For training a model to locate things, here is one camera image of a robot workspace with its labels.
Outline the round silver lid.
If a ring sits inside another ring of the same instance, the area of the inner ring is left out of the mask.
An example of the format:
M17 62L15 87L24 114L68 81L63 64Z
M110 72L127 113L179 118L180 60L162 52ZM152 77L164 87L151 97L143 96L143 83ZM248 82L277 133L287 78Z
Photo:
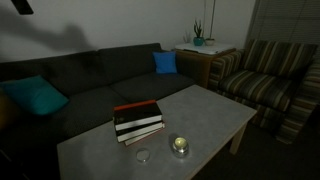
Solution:
M138 149L136 152L136 159L141 162L141 163L145 163L149 160L150 158L150 152L148 149L142 148L142 149Z

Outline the silver candle container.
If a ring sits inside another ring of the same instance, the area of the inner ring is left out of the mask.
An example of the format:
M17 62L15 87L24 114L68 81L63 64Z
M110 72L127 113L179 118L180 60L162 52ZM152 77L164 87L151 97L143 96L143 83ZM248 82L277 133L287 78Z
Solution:
M173 152L177 157L185 157L189 152L189 144L183 137L177 137L173 144Z

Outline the blue cushion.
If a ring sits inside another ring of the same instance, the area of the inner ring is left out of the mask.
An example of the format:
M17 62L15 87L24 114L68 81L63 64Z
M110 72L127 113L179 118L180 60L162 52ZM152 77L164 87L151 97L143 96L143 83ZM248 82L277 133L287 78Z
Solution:
M156 72L159 74L176 73L176 53L154 52L153 57L156 63Z

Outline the top black orange-spined book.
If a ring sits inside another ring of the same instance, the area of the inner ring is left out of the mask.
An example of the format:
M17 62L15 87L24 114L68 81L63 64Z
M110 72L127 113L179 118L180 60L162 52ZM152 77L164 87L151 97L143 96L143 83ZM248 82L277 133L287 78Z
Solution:
M162 119L162 112L155 100L117 106L113 111L116 130L145 125Z

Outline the wooden side cabinet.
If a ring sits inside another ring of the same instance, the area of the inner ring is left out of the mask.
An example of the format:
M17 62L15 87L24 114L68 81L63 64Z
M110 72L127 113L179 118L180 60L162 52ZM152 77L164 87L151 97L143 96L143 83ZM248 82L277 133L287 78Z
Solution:
M197 85L206 88L209 81L211 62L234 51L235 48L231 48L214 55L207 55L186 50L176 50L177 71L192 78Z

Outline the grey coffee table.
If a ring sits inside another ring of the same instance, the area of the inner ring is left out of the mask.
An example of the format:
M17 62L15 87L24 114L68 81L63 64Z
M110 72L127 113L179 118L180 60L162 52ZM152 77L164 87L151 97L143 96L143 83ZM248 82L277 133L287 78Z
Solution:
M250 107L217 93L190 86L158 101L165 128L126 146L116 139L114 125L105 123L57 145L61 180L187 180L227 142L236 153L247 122L256 114ZM172 144L183 137L189 144L177 157ZM138 149L150 158L141 163Z

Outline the bottom red book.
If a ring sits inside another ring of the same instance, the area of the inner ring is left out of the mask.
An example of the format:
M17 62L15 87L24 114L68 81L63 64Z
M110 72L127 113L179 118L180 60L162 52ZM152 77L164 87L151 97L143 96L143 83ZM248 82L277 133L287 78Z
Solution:
M131 139L129 139L129 140L124 141L124 144L125 144L126 146L129 146L129 145L131 145L131 144L133 144L133 143L135 143L135 142L137 142L137 141L140 141L140 140L142 140L142 139L144 139L144 138L146 138L146 137L148 137L148 136L151 136L151 135L153 135L153 134L161 131L162 129L164 129L164 127L159 128L159 129L156 129L156 130L153 130L153 131L151 131L151 132L148 132L148 133L146 133L146 134L140 135L140 136L138 136L138 137L131 138Z

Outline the middle black book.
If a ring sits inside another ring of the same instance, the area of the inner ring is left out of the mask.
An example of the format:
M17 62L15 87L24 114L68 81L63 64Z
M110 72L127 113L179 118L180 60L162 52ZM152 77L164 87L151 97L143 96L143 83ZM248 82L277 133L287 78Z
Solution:
M159 122L136 126L136 127L132 127L124 130L118 130L116 132L116 137L119 142L123 142L125 140L162 128L163 125L164 125L164 122L159 121Z

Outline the dark grey sofa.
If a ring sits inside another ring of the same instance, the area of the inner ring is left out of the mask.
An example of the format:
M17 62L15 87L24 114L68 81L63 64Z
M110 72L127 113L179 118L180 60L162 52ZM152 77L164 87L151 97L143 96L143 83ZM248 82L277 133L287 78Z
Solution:
M161 51L153 43L1 63L1 81L40 75L68 103L48 115L6 105L16 117L0 133L0 179L60 180L58 143L110 121L115 106L192 86L186 75L156 71L153 54Z

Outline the teal plant pot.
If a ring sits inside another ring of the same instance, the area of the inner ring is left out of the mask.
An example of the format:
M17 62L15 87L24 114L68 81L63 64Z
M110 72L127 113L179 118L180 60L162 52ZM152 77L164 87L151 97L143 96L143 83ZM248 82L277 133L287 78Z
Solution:
M204 44L204 38L203 37L194 37L193 44L195 46L202 46Z

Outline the small white plant pot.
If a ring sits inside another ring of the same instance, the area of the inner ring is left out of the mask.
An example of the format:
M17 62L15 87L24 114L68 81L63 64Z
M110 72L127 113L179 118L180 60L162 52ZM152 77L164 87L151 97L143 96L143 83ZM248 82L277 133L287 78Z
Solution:
M215 42L215 39L210 39L210 38L205 39L206 46L213 46L214 42Z

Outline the white board on cabinet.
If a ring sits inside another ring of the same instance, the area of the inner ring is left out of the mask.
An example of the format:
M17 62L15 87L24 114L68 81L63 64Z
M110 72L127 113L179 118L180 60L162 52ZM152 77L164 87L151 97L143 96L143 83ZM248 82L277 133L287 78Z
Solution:
M175 46L178 50L192 51L200 54L214 55L233 48L232 44L214 43L212 46L195 46L192 43Z

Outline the teal cushion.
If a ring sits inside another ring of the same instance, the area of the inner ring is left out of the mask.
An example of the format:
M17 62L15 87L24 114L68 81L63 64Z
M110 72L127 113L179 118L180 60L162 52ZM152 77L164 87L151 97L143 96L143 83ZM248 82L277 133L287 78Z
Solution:
M4 92L24 110L35 115L49 115L69 101L42 76L1 82Z

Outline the window blinds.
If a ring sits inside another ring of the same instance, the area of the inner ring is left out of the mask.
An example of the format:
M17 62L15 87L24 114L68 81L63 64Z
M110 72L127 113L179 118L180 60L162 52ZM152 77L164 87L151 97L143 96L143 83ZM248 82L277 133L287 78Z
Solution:
M247 39L320 44L320 0L256 0Z

